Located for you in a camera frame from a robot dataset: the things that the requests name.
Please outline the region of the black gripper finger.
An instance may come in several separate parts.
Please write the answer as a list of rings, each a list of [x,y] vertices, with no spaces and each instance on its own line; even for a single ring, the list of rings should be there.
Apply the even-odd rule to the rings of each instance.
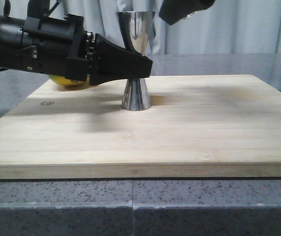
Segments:
[[[215,0],[164,0],[159,17],[169,25],[174,25],[193,12],[209,9]]]

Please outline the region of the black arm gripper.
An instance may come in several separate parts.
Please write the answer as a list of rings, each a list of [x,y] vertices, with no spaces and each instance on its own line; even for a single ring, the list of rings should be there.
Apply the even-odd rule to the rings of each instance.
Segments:
[[[25,20],[0,15],[0,68],[62,76],[97,86],[150,76],[153,61],[100,34],[89,52],[82,16]]]

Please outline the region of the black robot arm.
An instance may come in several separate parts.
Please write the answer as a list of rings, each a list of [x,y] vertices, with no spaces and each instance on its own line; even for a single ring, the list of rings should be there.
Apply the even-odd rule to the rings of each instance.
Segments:
[[[31,0],[27,18],[0,15],[0,68],[62,76],[96,86],[122,79],[149,77],[152,61],[134,50],[84,30],[84,18],[50,17],[47,0]]]

